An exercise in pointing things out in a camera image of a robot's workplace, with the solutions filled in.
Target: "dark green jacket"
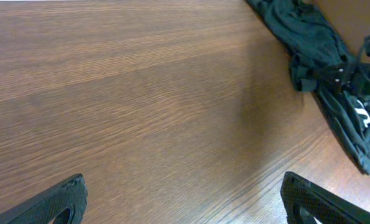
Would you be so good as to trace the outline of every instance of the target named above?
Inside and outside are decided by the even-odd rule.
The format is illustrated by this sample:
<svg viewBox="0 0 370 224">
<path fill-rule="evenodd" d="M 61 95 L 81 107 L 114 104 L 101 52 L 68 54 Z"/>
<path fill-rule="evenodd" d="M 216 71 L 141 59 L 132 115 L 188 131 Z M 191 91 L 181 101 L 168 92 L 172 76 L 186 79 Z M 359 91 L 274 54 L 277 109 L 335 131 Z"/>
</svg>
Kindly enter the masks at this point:
<svg viewBox="0 0 370 224">
<path fill-rule="evenodd" d="M 370 174 L 370 95 L 335 93 L 312 77 L 316 69 L 354 60 L 340 36 L 316 7 L 301 0 L 247 2 L 287 47 L 294 88 L 316 93 L 342 145 Z"/>
</svg>

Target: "fabric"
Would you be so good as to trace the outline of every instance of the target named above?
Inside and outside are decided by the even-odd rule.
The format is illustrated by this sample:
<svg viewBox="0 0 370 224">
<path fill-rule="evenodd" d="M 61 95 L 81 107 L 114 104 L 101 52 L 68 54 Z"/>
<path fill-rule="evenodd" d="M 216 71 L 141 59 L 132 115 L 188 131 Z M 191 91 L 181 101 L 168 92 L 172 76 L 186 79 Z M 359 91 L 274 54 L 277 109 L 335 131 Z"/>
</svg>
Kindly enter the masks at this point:
<svg viewBox="0 0 370 224">
<path fill-rule="evenodd" d="M 289 66 L 294 89 L 317 94 L 343 146 L 360 168 L 370 174 L 370 95 L 367 95 L 370 90 L 358 96 L 347 91 L 335 93 L 312 77 L 317 69 L 355 60 L 339 35 L 317 8 L 301 0 L 247 2 L 287 47 L 292 57 Z"/>
</svg>

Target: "brown tabletop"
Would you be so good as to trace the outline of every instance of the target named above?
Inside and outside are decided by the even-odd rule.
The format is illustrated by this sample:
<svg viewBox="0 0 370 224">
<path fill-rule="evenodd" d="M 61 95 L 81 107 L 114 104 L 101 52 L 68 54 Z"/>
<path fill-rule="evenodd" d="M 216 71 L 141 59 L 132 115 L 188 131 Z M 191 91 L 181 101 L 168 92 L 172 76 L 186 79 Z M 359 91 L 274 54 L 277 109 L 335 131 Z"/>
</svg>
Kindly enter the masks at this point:
<svg viewBox="0 0 370 224">
<path fill-rule="evenodd" d="M 0 213 L 82 173 L 83 223 L 285 223 L 362 175 L 245 1 L 0 2 Z"/>
</svg>

